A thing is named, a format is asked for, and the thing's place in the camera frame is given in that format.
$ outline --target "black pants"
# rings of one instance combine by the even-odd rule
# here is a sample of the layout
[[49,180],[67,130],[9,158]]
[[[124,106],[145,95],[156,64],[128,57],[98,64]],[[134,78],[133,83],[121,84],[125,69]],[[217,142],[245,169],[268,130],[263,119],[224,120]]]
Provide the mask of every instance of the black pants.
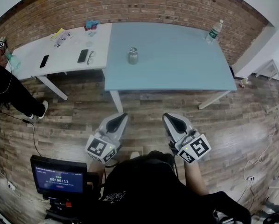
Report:
[[39,103],[15,76],[12,77],[9,89],[0,94],[0,102],[11,103],[16,110],[26,116],[34,114],[41,117],[45,113],[44,105]]

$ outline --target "light blue table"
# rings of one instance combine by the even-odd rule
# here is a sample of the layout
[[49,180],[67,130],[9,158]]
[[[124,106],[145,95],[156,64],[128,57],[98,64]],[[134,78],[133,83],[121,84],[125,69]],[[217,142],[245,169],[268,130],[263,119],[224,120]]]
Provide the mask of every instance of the light blue table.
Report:
[[[218,43],[208,44],[206,35],[200,29],[171,24],[114,23],[105,89],[223,91],[199,105],[199,109],[208,106],[235,91],[236,85]],[[127,60],[131,47],[138,49],[136,65]]]

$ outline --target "wooden floor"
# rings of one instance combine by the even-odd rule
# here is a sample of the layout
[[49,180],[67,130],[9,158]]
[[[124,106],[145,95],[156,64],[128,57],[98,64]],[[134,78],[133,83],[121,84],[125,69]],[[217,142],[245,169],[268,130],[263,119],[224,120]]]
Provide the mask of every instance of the wooden floor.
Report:
[[[106,116],[116,112],[112,98],[104,91],[100,71],[77,72],[67,76],[51,75],[68,100],[52,93],[39,80],[29,79],[23,84],[39,99],[49,102],[43,120],[34,118],[35,141],[39,152],[47,157],[84,161],[91,159],[84,146],[90,134]],[[267,107],[279,103],[279,82],[251,77],[251,84],[229,93],[215,104],[198,110],[197,106],[213,92],[191,91],[129,91],[121,92],[124,111],[130,122],[123,140],[120,157],[132,151],[147,154],[152,150],[169,152],[168,138],[162,125],[164,112],[174,112],[189,118],[200,133],[205,133],[212,151],[200,162],[202,175],[210,192],[225,191],[238,200],[248,182],[243,168],[248,160],[257,157],[273,142],[263,155],[262,163],[249,164],[246,176],[255,176],[252,189],[255,201],[251,212],[261,209],[267,187],[279,175],[279,113],[273,137],[273,122],[277,112],[266,114]],[[24,118],[13,107],[7,113]],[[19,120],[0,114],[0,167],[3,168],[25,199],[35,200],[37,194],[30,167],[30,156],[37,154],[33,144],[33,128]],[[184,182],[182,160],[177,159],[179,177]],[[252,194],[246,191],[240,203],[250,208]],[[14,224],[38,223],[47,203],[19,199],[7,187],[0,175],[0,212]]]

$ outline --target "smartphone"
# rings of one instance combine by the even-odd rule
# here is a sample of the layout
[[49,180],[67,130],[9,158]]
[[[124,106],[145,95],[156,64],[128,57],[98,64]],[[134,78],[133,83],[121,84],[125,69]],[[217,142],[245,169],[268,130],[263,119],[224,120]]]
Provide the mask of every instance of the smartphone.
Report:
[[84,63],[85,62],[85,59],[87,57],[87,54],[88,54],[88,51],[89,49],[85,49],[85,50],[82,50],[79,54],[79,58],[77,60],[77,63]]
[[48,57],[49,57],[49,55],[46,55],[46,56],[43,57],[40,68],[43,68],[46,65]]

